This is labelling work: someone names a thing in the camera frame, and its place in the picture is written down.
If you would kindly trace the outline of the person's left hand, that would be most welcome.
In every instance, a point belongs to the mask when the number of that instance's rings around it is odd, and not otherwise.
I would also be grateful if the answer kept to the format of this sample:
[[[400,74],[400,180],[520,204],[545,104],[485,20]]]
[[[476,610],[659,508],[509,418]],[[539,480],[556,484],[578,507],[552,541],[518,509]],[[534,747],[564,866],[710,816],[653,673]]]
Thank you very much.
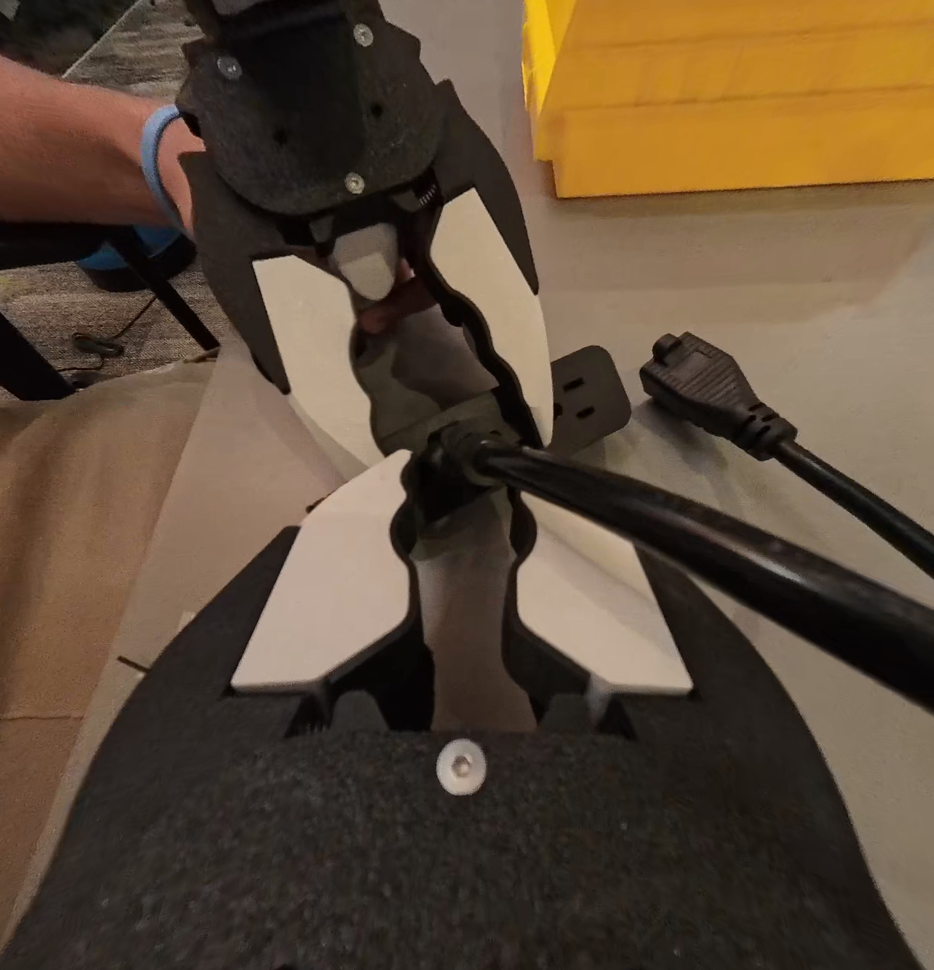
[[[384,299],[361,310],[357,325],[364,334],[380,335],[389,332],[407,318],[435,306],[436,300],[423,282],[412,276],[395,284]]]

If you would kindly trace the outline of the person's tan trousers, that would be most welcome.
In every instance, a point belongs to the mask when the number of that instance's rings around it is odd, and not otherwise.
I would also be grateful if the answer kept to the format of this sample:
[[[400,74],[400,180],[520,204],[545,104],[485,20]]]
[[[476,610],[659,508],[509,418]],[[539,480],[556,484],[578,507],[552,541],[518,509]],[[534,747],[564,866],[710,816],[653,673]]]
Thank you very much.
[[[0,950],[213,367],[0,403]]]

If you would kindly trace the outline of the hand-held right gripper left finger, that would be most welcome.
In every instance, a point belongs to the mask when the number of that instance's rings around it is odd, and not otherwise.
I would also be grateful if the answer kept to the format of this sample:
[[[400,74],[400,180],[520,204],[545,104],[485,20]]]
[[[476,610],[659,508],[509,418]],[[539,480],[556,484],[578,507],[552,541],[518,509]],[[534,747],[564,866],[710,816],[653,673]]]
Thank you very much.
[[[401,449],[303,520],[231,679],[236,694],[399,688],[425,656]]]

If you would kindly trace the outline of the grey desk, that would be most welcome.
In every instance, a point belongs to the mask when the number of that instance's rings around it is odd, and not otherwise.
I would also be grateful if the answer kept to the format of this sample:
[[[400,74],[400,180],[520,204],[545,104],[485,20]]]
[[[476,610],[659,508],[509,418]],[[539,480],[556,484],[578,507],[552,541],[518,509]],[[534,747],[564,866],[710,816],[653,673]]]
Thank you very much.
[[[552,356],[605,346],[634,415],[587,452],[719,507],[934,608],[934,583],[776,462],[758,463],[644,403],[637,370],[663,333],[738,359],[804,443],[934,531],[934,182],[559,201],[532,158],[520,78],[521,2],[383,2],[421,38],[504,153],[532,235]],[[228,346],[197,412],[115,635],[90,745],[182,620],[203,607],[319,492],[314,446]],[[438,724],[533,728],[493,643],[493,606],[456,590],[438,634]],[[788,689],[837,780],[869,866],[909,943],[934,968],[934,717],[705,587]]]

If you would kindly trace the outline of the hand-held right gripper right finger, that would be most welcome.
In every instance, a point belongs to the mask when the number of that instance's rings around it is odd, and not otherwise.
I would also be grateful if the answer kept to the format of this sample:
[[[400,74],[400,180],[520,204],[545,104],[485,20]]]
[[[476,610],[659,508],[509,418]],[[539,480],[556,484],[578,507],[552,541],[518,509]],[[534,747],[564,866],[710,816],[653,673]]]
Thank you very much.
[[[613,697],[684,697],[693,680],[629,540],[536,497],[512,492],[513,603],[523,634],[574,666],[592,713]]]

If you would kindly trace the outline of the blue round object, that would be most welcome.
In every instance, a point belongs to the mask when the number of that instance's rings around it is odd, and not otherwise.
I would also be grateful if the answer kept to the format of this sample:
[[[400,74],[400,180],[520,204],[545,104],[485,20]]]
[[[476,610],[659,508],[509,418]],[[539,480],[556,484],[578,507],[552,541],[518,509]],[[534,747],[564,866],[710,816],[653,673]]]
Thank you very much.
[[[171,267],[168,273],[175,274],[186,268],[193,260],[195,250],[187,236],[176,229],[159,226],[133,226],[133,231],[145,255],[156,260],[161,266]],[[129,270],[130,267],[111,245],[104,245],[76,265],[85,273],[115,273]]]

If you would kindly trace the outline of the person's left forearm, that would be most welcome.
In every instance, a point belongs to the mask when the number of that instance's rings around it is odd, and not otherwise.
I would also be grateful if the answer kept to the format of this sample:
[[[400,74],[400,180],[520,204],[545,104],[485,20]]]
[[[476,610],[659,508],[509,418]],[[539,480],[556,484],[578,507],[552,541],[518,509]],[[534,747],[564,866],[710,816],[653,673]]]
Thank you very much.
[[[0,55],[0,222],[176,228],[141,170],[143,127],[161,106]]]

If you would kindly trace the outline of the yellow plastic bin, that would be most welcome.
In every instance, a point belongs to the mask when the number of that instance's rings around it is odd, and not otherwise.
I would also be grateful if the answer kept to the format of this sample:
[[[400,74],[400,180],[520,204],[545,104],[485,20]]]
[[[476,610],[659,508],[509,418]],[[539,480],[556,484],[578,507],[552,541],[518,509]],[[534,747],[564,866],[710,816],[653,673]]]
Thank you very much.
[[[934,180],[934,1],[528,1],[560,198]]]

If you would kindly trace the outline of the blue wristband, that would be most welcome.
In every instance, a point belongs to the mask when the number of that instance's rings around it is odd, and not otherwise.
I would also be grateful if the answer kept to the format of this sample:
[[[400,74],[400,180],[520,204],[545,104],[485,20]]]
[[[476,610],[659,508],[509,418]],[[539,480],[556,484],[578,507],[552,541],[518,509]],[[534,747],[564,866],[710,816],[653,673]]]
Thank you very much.
[[[204,152],[175,104],[156,108],[146,120],[140,143],[141,170],[159,208],[193,239],[193,202],[183,159]]]

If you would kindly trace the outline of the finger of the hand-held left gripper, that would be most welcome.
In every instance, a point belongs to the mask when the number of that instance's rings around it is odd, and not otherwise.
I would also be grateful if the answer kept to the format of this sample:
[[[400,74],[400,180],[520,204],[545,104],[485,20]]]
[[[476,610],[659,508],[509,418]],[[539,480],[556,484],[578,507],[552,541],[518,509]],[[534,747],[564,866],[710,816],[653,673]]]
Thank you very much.
[[[372,403],[352,366],[356,316],[347,285],[296,255],[253,268],[291,406],[334,466],[376,466],[383,454]]]
[[[501,412],[523,443],[545,447],[554,386],[542,304],[477,189],[419,202],[415,270],[445,320],[464,329],[496,379]]]

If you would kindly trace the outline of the black chair frame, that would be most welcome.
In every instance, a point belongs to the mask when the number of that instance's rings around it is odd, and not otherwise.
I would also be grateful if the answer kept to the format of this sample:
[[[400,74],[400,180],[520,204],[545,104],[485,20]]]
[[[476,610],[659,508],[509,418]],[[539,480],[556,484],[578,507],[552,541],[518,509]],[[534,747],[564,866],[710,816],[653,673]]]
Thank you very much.
[[[0,272],[76,262],[110,246],[158,302],[203,350],[218,342],[171,285],[158,263],[145,254],[128,226],[0,222]],[[0,311],[0,388],[24,402],[60,400],[76,389]]]

